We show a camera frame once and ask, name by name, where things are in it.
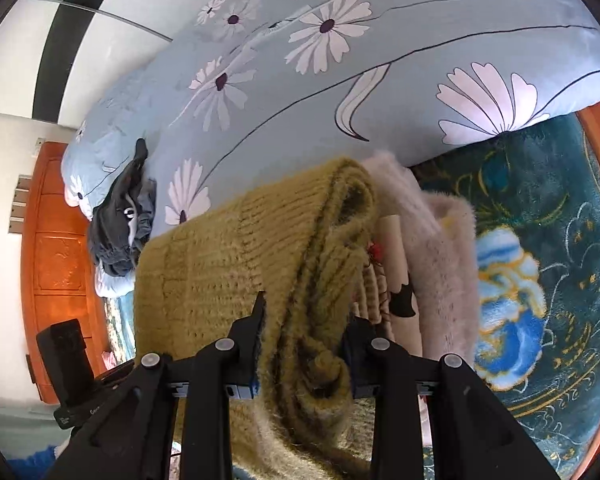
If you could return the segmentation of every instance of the olive green knit sweater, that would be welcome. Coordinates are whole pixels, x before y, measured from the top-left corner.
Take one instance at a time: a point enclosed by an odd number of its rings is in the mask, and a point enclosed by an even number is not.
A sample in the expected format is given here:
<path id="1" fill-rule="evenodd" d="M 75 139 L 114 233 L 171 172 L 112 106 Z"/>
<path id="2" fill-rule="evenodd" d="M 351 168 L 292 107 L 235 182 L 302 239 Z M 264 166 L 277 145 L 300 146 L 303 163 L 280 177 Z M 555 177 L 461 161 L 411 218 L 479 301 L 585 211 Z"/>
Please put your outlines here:
<path id="1" fill-rule="evenodd" d="M 139 356 L 195 354 L 226 336 L 266 291 L 260 394 L 232 401 L 230 415 L 234 464 L 258 478 L 368 475 L 367 461 L 338 446 L 343 435 L 359 437 L 348 427 L 349 372 L 335 353 L 375 219 L 368 174 L 341 158 L 255 189 L 142 252 L 134 293 Z M 362 417 L 372 432 L 368 411 Z"/>

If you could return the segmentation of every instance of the screw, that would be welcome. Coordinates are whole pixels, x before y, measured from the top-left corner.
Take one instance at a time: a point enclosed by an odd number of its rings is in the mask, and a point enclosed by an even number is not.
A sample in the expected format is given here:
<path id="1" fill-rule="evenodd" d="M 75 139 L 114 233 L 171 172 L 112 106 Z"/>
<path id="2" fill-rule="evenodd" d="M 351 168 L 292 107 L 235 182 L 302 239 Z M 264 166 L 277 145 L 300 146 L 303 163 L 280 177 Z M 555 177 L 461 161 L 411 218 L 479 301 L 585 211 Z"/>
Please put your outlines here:
<path id="1" fill-rule="evenodd" d="M 384 337 L 376 337 L 371 342 L 371 346 L 376 350 L 387 350 L 390 346 L 390 343 Z"/>
<path id="2" fill-rule="evenodd" d="M 459 368 L 462 366 L 462 358 L 456 354 L 445 355 L 445 365 L 451 368 Z"/>
<path id="3" fill-rule="evenodd" d="M 229 339 L 228 337 L 223 337 L 222 339 L 218 339 L 218 341 L 216 341 L 216 348 L 221 351 L 231 350 L 234 345 L 234 340 Z"/>
<path id="4" fill-rule="evenodd" d="M 149 354 L 144 354 L 142 359 L 140 359 L 140 364 L 145 368 L 154 368 L 160 362 L 160 356 L 154 352 L 150 352 Z"/>

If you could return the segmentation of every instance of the blue fabric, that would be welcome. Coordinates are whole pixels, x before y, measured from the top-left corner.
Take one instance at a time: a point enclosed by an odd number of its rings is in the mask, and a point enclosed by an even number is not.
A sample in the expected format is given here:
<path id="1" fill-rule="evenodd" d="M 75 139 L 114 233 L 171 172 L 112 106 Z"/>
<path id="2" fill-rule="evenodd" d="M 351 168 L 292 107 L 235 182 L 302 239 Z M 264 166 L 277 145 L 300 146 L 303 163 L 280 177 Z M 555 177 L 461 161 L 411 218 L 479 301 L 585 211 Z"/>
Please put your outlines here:
<path id="1" fill-rule="evenodd" d="M 600 424 L 600 167 L 582 127 L 553 118 L 413 170 L 474 207 L 475 369 L 566 480 Z"/>
<path id="2" fill-rule="evenodd" d="M 104 299 L 104 311 L 107 335 L 116 363 L 122 364 L 133 359 L 136 356 L 133 292 L 120 298 Z"/>
<path id="3" fill-rule="evenodd" d="M 191 18 L 67 148 L 83 211 L 139 137 L 158 235 L 337 155 L 412 166 L 600 101 L 600 26 L 580 0 L 211 0 Z"/>
<path id="4" fill-rule="evenodd" d="M 20 480 L 42 480 L 55 461 L 54 448 L 50 446 L 27 458 L 7 462 Z"/>

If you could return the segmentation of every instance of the daisy print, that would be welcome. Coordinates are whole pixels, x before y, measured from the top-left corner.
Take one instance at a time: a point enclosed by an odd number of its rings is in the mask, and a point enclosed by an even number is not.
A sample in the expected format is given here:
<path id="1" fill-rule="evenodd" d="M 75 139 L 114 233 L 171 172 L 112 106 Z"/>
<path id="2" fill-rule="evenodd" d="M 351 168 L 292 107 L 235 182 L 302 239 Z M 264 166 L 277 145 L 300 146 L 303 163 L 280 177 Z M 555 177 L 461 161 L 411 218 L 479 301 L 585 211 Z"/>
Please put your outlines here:
<path id="1" fill-rule="evenodd" d="M 214 39 L 216 41 L 228 40 L 234 34 L 244 31 L 244 22 L 254 20 L 259 7 L 259 0 L 247 0 L 241 4 L 231 4 L 229 12 L 225 13 L 222 19 L 218 21 Z"/>
<path id="2" fill-rule="evenodd" d="M 82 185 L 80 175 L 72 175 L 70 179 L 71 184 L 69 184 L 69 193 L 65 191 L 65 200 L 67 199 L 67 195 L 70 194 L 72 202 L 77 202 L 82 214 L 91 220 L 93 218 L 93 209 L 91 208 L 91 204 L 89 204 L 89 199 L 87 198 L 87 193 Z"/>
<path id="3" fill-rule="evenodd" d="M 200 216 L 211 208 L 209 188 L 203 187 L 196 193 L 198 182 L 202 176 L 202 166 L 197 162 L 191 167 L 191 159 L 184 161 L 176 170 L 169 183 L 169 199 L 171 206 L 164 207 L 164 222 L 169 225 L 183 224 L 195 216 Z"/>
<path id="4" fill-rule="evenodd" d="M 198 20 L 196 23 L 198 25 L 204 25 L 206 20 L 209 20 L 216 15 L 216 12 L 222 7 L 224 1 L 225 0 L 209 0 L 209 3 L 202 6 L 202 9 L 198 13 Z"/>
<path id="5" fill-rule="evenodd" d="M 478 83 L 463 70 L 456 68 L 447 74 L 459 91 L 438 85 L 436 97 L 475 126 L 469 127 L 453 121 L 440 121 L 438 124 L 445 133 L 445 144 L 468 144 L 489 139 L 502 132 L 512 132 L 526 128 L 549 118 L 549 114 L 534 117 L 538 103 L 538 90 L 528 84 L 518 74 L 511 74 L 513 99 L 504 79 L 490 63 L 472 63 Z"/>
<path id="6" fill-rule="evenodd" d="M 327 71 L 327 52 L 331 52 L 333 59 L 339 63 L 343 54 L 349 51 L 349 43 L 345 37 L 362 36 L 369 28 L 349 23 L 371 14 L 368 2 L 356 4 L 357 1 L 333 0 L 318 8 L 320 17 L 312 12 L 302 16 L 300 21 L 309 27 L 294 32 L 289 37 L 289 43 L 308 39 L 286 55 L 286 62 L 290 63 L 297 57 L 296 72 L 301 74 L 306 73 L 312 56 L 315 74 Z"/>
<path id="7" fill-rule="evenodd" d="M 220 128 L 223 131 L 227 130 L 231 124 L 231 119 L 225 98 L 236 108 L 240 110 L 244 109 L 244 105 L 247 102 L 247 95 L 237 85 L 253 79 L 255 70 L 242 71 L 241 69 L 255 56 L 255 50 L 245 47 L 226 67 L 223 67 L 222 57 L 207 63 L 204 69 L 198 71 L 196 78 L 189 86 L 189 88 L 196 92 L 180 114 L 171 122 L 170 126 L 184 115 L 184 112 L 193 101 L 199 99 L 200 102 L 193 111 L 193 116 L 198 117 L 204 114 L 204 121 L 202 123 L 203 131 L 208 132 L 214 110 L 218 115 Z"/>
<path id="8" fill-rule="evenodd" d="M 82 140 L 82 136 L 84 135 L 84 127 L 85 126 L 86 126 L 86 121 L 82 121 L 80 128 L 78 128 L 78 131 L 75 133 L 76 144 L 80 144 L 80 141 Z"/>

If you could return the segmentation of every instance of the folded clothes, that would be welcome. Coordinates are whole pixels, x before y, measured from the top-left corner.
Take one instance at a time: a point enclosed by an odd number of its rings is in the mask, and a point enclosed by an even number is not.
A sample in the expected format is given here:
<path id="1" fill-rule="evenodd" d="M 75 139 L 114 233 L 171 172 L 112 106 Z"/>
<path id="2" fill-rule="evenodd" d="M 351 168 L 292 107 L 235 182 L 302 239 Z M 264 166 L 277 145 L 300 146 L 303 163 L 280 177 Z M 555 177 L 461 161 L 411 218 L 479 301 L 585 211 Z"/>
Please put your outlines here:
<path id="1" fill-rule="evenodd" d="M 376 153 L 362 165 L 378 192 L 379 214 L 400 218 L 418 302 L 422 355 L 438 360 L 452 352 L 473 365 L 480 301 L 471 206 L 462 198 L 423 192 L 411 170 L 391 153 Z M 392 314 L 397 342 L 400 322 Z"/>
<path id="2" fill-rule="evenodd" d="M 363 165 L 368 172 L 334 160 L 261 187 L 142 252 L 134 293 L 139 356 L 194 355 L 226 336 L 266 291 L 260 393 L 230 403 L 234 463 L 256 478 L 368 478 L 374 402 L 352 400 L 337 356 L 352 308 L 406 348 L 420 344 L 425 357 L 455 352 L 473 362 L 479 304 L 471 209 L 423 193 L 389 154 Z M 397 295 L 413 288 L 421 342 L 409 339 L 417 327 L 405 330 L 413 316 L 404 302 L 391 312 L 390 276 L 371 243 L 378 207 L 399 215 L 408 272 L 405 265 L 398 274 L 407 283 Z M 425 420 L 424 404 L 421 413 Z"/>
<path id="3" fill-rule="evenodd" d="M 195 354 L 266 291 L 260 394 L 232 401 L 230 414 L 234 463 L 255 477 L 368 478 L 368 461 L 340 448 L 354 405 L 336 352 L 375 221 L 368 174 L 339 159 L 191 219 L 142 252 L 139 356 Z"/>
<path id="4" fill-rule="evenodd" d="M 404 253 L 400 217 L 378 219 L 374 238 L 382 247 L 382 262 L 388 291 L 388 318 L 394 341 L 411 355 L 422 357 L 422 336 L 418 302 L 413 293 L 409 266 Z"/>

